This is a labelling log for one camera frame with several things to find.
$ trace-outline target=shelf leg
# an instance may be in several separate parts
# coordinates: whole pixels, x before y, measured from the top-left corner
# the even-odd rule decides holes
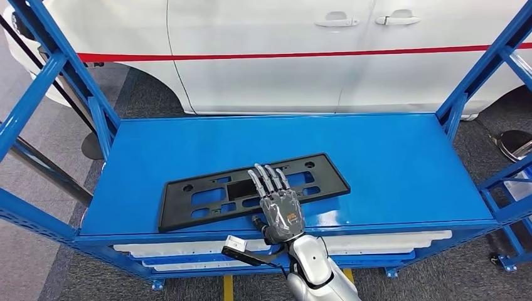
[[[152,290],[162,290],[164,288],[164,279],[155,279],[152,281]]]
[[[388,278],[399,277],[399,274],[397,274],[397,267],[387,267],[387,268],[384,268],[384,271],[386,272],[386,277]]]
[[[517,270],[515,262],[510,256],[499,255],[499,261],[501,262],[501,265],[505,271],[515,272]]]

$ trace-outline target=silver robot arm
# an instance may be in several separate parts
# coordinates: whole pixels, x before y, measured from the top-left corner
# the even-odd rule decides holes
[[[288,250],[290,273],[288,286],[297,301],[360,301],[354,284],[327,255],[323,240],[306,235],[305,220],[297,194],[280,169],[255,164],[249,170],[260,196],[260,205],[268,223],[254,216],[253,224],[270,245],[281,245],[272,255],[255,255],[245,249],[245,241],[228,237],[222,253],[251,265],[268,264]]]
[[[295,263],[287,276],[288,287],[297,301],[361,301],[354,284],[327,256],[323,241],[300,236],[289,254]]]

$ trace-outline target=caster wheel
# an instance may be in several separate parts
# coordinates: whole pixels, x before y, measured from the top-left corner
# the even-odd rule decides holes
[[[499,253],[491,253],[489,255],[489,261],[496,265],[497,267],[502,267],[503,263],[501,262],[501,259],[499,259],[500,254]]]

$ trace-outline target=car door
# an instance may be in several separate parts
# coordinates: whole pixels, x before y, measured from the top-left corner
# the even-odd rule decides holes
[[[338,111],[437,110],[524,2],[377,0],[361,42],[369,55],[349,75]],[[517,85],[503,65],[464,113],[480,112]]]
[[[169,0],[175,64],[194,110],[334,112],[373,0]]]

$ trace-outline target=metal pole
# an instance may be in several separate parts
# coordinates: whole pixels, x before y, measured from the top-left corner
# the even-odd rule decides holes
[[[9,153],[86,207],[90,205],[90,192],[21,137],[17,137]]]

